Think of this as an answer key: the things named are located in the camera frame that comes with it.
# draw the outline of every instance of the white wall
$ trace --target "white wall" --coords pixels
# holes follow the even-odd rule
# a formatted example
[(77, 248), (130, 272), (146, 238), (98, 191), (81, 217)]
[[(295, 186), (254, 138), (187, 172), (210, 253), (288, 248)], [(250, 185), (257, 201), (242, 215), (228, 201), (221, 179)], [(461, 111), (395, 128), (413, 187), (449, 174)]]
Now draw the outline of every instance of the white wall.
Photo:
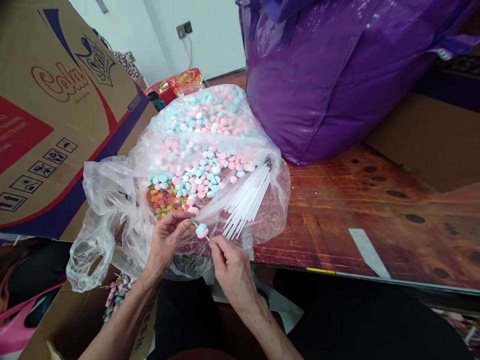
[(106, 14), (102, 13), (96, 0), (70, 0), (87, 24), (95, 28), (110, 43), (113, 50), (132, 52), (135, 64), (148, 85), (173, 75), (144, 1), (103, 1), (108, 9)]
[(245, 67), (245, 54), (239, 23), (239, 9), (234, 0), (144, 0), (151, 23), (174, 73), (189, 67), (177, 25), (191, 22), (193, 32), (192, 67), (210, 79)]

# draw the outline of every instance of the person's left hand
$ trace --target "person's left hand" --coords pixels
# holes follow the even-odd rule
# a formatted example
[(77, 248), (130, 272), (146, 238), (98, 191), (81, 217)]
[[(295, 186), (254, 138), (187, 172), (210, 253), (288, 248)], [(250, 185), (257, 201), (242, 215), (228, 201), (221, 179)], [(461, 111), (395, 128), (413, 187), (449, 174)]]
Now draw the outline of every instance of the person's left hand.
[(162, 278), (172, 263), (180, 240), (190, 229), (190, 219), (194, 216), (195, 214), (187, 211), (170, 211), (154, 225), (144, 275), (153, 281)]

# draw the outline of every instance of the red package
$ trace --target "red package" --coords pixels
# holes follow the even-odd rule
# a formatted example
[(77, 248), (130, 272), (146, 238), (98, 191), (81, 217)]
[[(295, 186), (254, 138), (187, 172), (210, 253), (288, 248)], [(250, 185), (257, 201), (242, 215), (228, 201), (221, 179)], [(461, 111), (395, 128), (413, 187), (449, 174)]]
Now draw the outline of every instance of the red package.
[(178, 98), (204, 89), (202, 73), (197, 67), (171, 76), (166, 82)]

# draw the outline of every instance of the hand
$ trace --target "hand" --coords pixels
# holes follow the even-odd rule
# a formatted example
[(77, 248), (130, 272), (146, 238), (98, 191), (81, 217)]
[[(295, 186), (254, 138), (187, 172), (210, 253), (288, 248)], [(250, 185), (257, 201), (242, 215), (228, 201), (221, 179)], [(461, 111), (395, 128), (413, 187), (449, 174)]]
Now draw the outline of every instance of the hand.
[(215, 277), (238, 315), (266, 306), (265, 299), (257, 293), (249, 254), (223, 235), (212, 237), (208, 244), (215, 265)]
[(151, 233), (150, 254), (143, 274), (158, 282), (170, 267), (180, 240), (190, 229), (190, 219), (195, 214), (187, 211), (170, 211), (158, 221)]

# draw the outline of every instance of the clear plastic bag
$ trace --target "clear plastic bag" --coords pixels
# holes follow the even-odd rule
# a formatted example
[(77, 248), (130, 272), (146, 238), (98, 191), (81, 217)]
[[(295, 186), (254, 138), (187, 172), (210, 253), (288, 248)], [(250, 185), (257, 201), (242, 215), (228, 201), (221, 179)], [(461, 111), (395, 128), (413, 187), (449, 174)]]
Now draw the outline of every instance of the clear plastic bag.
[[(211, 155), (212, 150), (217, 155), (221, 151), (223, 157), (222, 160), (210, 157), (217, 166), (222, 164), (220, 173), (216, 174), (223, 183), (222, 189), (218, 190), (217, 186), (215, 194), (210, 190), (211, 198), (201, 198), (200, 191), (188, 191), (190, 197), (195, 197), (194, 208), (199, 210), (195, 221), (208, 227), (208, 237), (224, 232), (230, 216), (225, 208), (234, 199), (238, 200), (237, 194), (250, 191), (246, 189), (249, 176), (265, 166), (269, 169), (269, 185), (258, 212), (253, 221), (245, 223), (239, 236), (231, 240), (247, 249), (267, 242), (284, 230), (290, 173), (280, 150), (252, 114), (241, 88), (209, 87), (176, 99), (152, 118), (128, 157), (113, 156), (85, 163), (83, 188), (90, 209), (70, 250), (66, 270), (75, 291), (83, 292), (100, 285), (110, 263), (134, 279), (140, 276), (149, 255), (152, 229), (159, 217), (153, 207), (158, 209), (158, 205), (152, 203), (158, 191), (151, 189), (155, 185), (149, 179), (155, 182), (155, 177), (160, 175), (169, 181), (172, 177), (181, 179), (185, 174), (195, 177), (201, 170), (200, 160), (206, 159), (208, 163), (207, 155)], [(225, 159), (222, 153), (230, 155), (230, 159), (236, 157), (235, 166), (234, 161)], [(244, 173), (242, 177), (236, 177), (241, 173)], [(186, 199), (185, 191), (178, 191), (184, 196), (180, 199)], [(193, 210), (180, 202), (176, 206)], [(207, 242), (206, 238), (198, 238), (192, 227), (182, 239), (165, 277), (188, 280), (202, 276), (213, 266)], [(90, 267), (100, 257), (100, 263), (89, 275)]]

